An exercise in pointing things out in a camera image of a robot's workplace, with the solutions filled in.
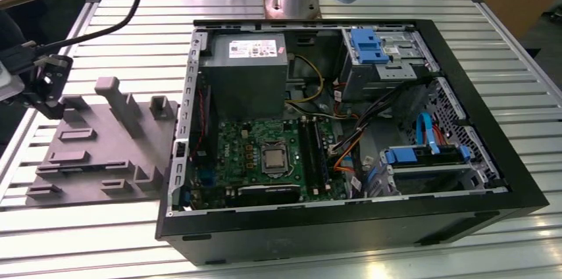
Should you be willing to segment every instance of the cpu socket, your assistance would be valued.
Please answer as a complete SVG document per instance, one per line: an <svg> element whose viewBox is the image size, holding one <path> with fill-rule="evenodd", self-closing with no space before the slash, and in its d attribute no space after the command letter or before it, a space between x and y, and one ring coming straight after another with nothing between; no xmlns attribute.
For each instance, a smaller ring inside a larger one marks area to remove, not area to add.
<svg viewBox="0 0 562 279"><path fill-rule="evenodd" d="M279 178L288 172L287 146L261 145L261 173Z"/></svg>

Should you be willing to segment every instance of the blue plastic clip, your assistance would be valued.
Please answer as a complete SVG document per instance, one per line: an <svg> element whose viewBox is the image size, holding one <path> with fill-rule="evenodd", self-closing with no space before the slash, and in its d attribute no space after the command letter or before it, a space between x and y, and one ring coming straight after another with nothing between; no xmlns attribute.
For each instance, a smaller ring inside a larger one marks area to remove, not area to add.
<svg viewBox="0 0 562 279"><path fill-rule="evenodd" d="M415 143L418 145L423 144L422 123L424 124L424 135L427 137L427 143L431 147L431 151L434 154L439 154L440 150L438 144L435 143L435 136L432 135L431 116L428 113L420 113L418 115L418 120L415 122Z"/></svg>
<svg viewBox="0 0 562 279"><path fill-rule="evenodd" d="M372 180L372 177L376 175L376 166L372 167L371 172L368 173L367 176L367 183Z"/></svg>
<svg viewBox="0 0 562 279"><path fill-rule="evenodd" d="M396 162L396 158L395 158L395 156L394 156L392 150L391 150L391 151L384 152L384 156L385 156L385 162L387 162L388 164L394 164L394 163Z"/></svg>
<svg viewBox="0 0 562 279"><path fill-rule="evenodd" d="M415 152L411 147L400 147L398 149L392 149L392 153L394 153L398 163L418 162L418 158L415 157Z"/></svg>
<svg viewBox="0 0 562 279"><path fill-rule="evenodd" d="M389 61L380 44L381 41L372 29L351 29L352 47L357 51L360 64L385 64Z"/></svg>
<svg viewBox="0 0 562 279"><path fill-rule="evenodd" d="M468 149L468 146L460 145L458 150L460 151L460 155L463 156L463 160L466 162L468 162L471 160L471 149Z"/></svg>

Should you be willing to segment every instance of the yellow wire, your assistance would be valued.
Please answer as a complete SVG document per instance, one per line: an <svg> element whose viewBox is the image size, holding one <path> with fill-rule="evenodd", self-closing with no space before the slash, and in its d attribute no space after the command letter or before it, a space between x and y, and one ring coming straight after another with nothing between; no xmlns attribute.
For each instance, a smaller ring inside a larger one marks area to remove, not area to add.
<svg viewBox="0 0 562 279"><path fill-rule="evenodd" d="M317 74L317 78L319 78L319 89L317 92L309 96L308 98L303 98L303 99L296 99L296 100L287 100L287 103L304 103L308 100L312 100L313 98L316 98L319 96L319 94L321 93L323 89L324 89L324 78L321 77L321 74L319 72L317 67L312 64L312 62L309 62L307 60L307 58L304 58L301 55L295 55L295 57L300 58L304 62L307 62L307 64L309 65L309 67L312 67L313 71Z"/></svg>

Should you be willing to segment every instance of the orange wire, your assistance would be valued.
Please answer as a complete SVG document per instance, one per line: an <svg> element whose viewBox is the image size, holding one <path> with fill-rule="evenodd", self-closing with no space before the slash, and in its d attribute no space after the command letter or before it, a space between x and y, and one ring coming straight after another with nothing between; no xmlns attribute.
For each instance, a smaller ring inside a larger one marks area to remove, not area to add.
<svg viewBox="0 0 562 279"><path fill-rule="evenodd" d="M340 170L343 172L352 172L352 173L355 173L355 171L351 168L348 168L348 167L336 167L335 170Z"/></svg>
<svg viewBox="0 0 562 279"><path fill-rule="evenodd" d="M337 162L335 162L335 165L333 165L333 169L336 170L337 169L337 167L339 167L339 165L340 165L340 163L341 163L341 161L343 161L343 158L345 157L345 155L351 152L351 149L352 149L352 147L355 146L355 145L357 145L357 143L359 143L359 140L360 140L360 137L363 136L363 134L359 136L359 138L349 144L349 146L347 147L347 149L344 150L344 152L343 152L343 154L341 154L341 157L337 159Z"/></svg>
<svg viewBox="0 0 562 279"><path fill-rule="evenodd" d="M436 135L438 135L438 139L440 141L440 144L446 144L446 142L447 142L446 141L446 137L443 136L443 133L440 133L439 127L436 125L432 125L432 129L436 132Z"/></svg>
<svg viewBox="0 0 562 279"><path fill-rule="evenodd" d="M340 106L340 103L339 103L339 101L336 101L335 104L333 104L333 116L336 116L339 118L347 118L347 115L345 114L337 113L337 107L339 106ZM351 114L351 118L359 119L359 116L355 113L352 113Z"/></svg>

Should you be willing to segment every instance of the green circuit board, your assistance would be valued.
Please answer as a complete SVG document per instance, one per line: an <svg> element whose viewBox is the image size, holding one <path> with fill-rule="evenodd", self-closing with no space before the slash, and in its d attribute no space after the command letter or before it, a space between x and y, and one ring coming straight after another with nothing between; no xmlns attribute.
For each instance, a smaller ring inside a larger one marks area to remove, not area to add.
<svg viewBox="0 0 562 279"><path fill-rule="evenodd" d="M321 142L325 146L333 144L329 119L319 120L317 128ZM261 149L267 146L283 146L288 161L287 172L283 175L273 175L273 178L263 173ZM217 155L216 186L219 187L296 184L301 188L301 202L345 198L343 179L332 179L329 191L324 193L315 195L308 191L300 155L297 120L221 122Z"/></svg>

